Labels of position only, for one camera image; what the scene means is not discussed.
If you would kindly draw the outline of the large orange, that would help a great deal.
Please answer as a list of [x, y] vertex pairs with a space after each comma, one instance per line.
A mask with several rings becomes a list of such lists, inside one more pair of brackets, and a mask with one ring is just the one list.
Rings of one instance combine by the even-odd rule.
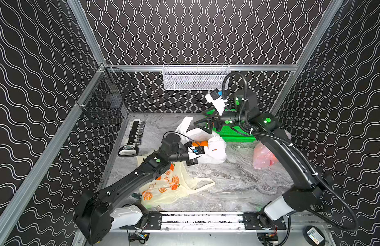
[[199, 147], [199, 146], [207, 147], [208, 146], [208, 141], [193, 142], [192, 146], [194, 146], [194, 147]]

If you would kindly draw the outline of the yellow bag with orange print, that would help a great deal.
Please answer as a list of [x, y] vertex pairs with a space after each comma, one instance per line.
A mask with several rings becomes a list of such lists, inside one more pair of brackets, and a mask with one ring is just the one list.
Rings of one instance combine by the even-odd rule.
[[171, 163], [165, 173], [139, 188], [141, 204], [147, 209], [172, 204], [215, 185], [210, 178], [192, 178], [186, 167], [185, 162]]

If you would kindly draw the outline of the white plastic bag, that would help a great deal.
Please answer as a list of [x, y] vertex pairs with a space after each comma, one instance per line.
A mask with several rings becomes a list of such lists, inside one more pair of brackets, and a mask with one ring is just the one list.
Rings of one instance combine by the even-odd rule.
[[212, 134], [208, 134], [205, 131], [194, 128], [189, 130], [189, 127], [193, 121], [192, 117], [186, 116], [176, 129], [179, 133], [181, 142], [183, 144], [192, 142], [192, 149], [198, 147], [198, 145], [204, 147], [204, 154], [197, 157], [198, 164], [222, 164], [227, 159], [226, 147], [227, 144], [224, 139], [215, 131]]

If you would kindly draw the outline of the pink plastic bag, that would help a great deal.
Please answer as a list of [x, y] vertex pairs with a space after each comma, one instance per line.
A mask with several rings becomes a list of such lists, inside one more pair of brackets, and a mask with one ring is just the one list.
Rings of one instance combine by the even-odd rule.
[[253, 152], [253, 167], [254, 169], [263, 169], [279, 163], [277, 157], [259, 141]]

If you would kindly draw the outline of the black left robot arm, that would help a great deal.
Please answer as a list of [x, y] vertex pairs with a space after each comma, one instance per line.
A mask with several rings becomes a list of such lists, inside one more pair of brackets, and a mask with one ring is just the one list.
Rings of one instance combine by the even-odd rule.
[[99, 191], [85, 191], [75, 208], [74, 222], [90, 245], [96, 244], [112, 229], [111, 214], [143, 185], [161, 177], [174, 162], [191, 162], [189, 145], [181, 142], [183, 135], [168, 131], [161, 146], [134, 171], [118, 182]]

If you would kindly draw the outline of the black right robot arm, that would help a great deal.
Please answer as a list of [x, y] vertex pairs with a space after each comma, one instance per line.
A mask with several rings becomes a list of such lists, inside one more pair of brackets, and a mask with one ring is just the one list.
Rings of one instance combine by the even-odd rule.
[[[235, 99], [229, 102], [226, 85], [235, 75], [244, 82], [244, 88]], [[262, 113], [258, 108], [257, 98], [248, 90], [245, 76], [241, 72], [230, 72], [222, 81], [222, 89], [215, 89], [206, 95], [206, 100], [213, 104], [212, 114], [204, 111], [204, 119], [194, 122], [194, 126], [208, 134], [219, 132], [223, 126], [241, 136], [254, 137], [260, 141], [286, 169], [293, 181], [292, 187], [272, 202], [265, 205], [258, 213], [257, 223], [262, 228], [272, 228], [282, 216], [296, 212], [308, 211], [328, 224], [346, 232], [359, 229], [358, 218], [352, 208], [331, 188], [329, 182], [316, 171], [302, 152], [293, 145], [286, 132], [271, 113]], [[345, 227], [312, 209], [312, 205], [321, 200], [324, 191], [335, 197], [351, 215], [353, 225]]]

